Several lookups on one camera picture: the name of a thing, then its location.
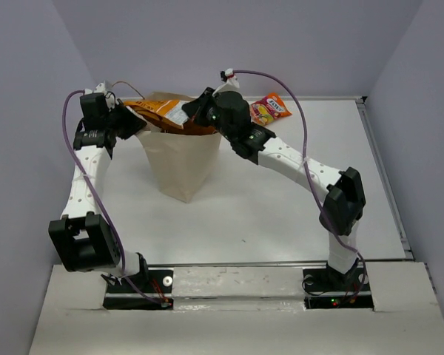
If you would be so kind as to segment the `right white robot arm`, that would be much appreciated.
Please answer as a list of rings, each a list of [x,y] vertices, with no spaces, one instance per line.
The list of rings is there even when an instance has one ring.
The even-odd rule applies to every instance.
[[[360,256],[357,223],[366,197],[360,173],[326,166],[290,147],[273,131],[252,121],[249,104],[236,91],[207,88],[182,110],[194,124],[220,133],[232,150],[253,164],[271,169],[312,193],[319,221],[329,233],[329,256],[323,281],[342,290],[354,279]]]

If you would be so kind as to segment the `beige paper bag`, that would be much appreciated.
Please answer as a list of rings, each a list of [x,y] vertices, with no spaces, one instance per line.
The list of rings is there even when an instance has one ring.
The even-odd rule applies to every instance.
[[[139,100],[192,101],[187,95],[170,92],[152,92]],[[188,203],[212,172],[221,144],[221,135],[176,135],[162,132],[147,122],[144,130],[137,133],[149,161],[152,173],[161,193]]]

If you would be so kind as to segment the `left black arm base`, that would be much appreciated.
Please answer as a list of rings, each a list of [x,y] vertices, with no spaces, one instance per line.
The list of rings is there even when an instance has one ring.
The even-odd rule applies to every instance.
[[[131,284],[110,274],[101,274],[106,283],[103,307],[121,311],[169,311],[173,309],[173,268],[150,268],[148,279],[134,275]]]

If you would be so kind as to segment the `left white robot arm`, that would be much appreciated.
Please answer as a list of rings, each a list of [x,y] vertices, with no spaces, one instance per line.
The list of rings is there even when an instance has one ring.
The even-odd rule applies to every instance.
[[[130,138],[145,123],[108,89],[76,90],[70,96],[79,97],[82,117],[69,135],[67,110],[62,110],[64,142],[75,167],[64,210],[49,223],[50,239],[67,271],[103,271],[108,280],[143,291],[149,283],[147,262],[123,247],[101,196],[117,140]]]

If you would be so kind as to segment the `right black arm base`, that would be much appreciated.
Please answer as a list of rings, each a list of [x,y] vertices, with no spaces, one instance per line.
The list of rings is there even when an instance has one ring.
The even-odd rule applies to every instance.
[[[373,309],[369,280],[364,268],[337,275],[327,267],[304,268],[301,286],[308,310],[362,308]]]

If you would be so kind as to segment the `orange snack bar packet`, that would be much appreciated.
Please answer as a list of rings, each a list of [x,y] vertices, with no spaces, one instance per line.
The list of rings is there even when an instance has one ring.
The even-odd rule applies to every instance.
[[[212,127],[195,124],[182,110],[183,100],[139,100],[125,101],[124,105],[131,108],[144,120],[161,129],[162,132],[176,135],[212,135],[216,131]]]

